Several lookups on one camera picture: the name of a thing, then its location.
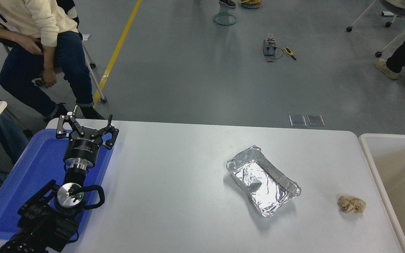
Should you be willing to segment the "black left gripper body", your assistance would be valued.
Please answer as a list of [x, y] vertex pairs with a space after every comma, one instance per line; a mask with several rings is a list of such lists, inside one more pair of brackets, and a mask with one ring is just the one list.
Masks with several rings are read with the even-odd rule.
[[67, 145], [63, 162], [72, 165], [78, 159], [86, 160], [87, 165], [96, 165], [99, 148], [102, 145], [102, 137], [96, 139], [82, 139], [80, 137], [70, 139]]

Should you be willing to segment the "person's hand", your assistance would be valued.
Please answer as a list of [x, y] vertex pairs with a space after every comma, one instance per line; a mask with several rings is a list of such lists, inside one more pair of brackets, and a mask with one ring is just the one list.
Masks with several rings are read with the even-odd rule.
[[41, 80], [45, 86], [45, 88], [51, 88], [57, 83], [56, 73], [54, 68], [46, 67], [41, 72]]
[[38, 40], [35, 38], [22, 36], [19, 39], [18, 44], [29, 53], [32, 53], [36, 56], [42, 56], [43, 52], [37, 45], [37, 42]]

